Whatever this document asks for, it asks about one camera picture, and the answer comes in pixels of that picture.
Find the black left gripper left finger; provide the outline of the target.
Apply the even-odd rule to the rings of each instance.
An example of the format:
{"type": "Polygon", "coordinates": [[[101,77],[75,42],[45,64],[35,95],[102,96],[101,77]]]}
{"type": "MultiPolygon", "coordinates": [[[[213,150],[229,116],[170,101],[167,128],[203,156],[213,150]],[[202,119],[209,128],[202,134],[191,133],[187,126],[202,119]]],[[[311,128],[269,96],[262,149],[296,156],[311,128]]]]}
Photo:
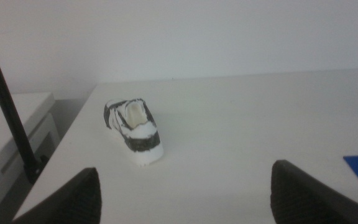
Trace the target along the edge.
{"type": "Polygon", "coordinates": [[[83,169],[14,224],[99,224],[102,198],[98,171],[83,169]]]}

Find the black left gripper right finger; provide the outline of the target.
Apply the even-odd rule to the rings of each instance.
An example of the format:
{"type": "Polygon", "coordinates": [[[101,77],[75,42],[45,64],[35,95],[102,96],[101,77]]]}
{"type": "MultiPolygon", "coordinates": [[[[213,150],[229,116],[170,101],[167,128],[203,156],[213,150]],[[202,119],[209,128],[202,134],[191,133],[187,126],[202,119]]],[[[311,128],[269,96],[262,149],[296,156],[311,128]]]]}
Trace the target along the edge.
{"type": "Polygon", "coordinates": [[[287,160],[272,166],[270,208],[276,223],[358,223],[358,203],[287,160]]]}

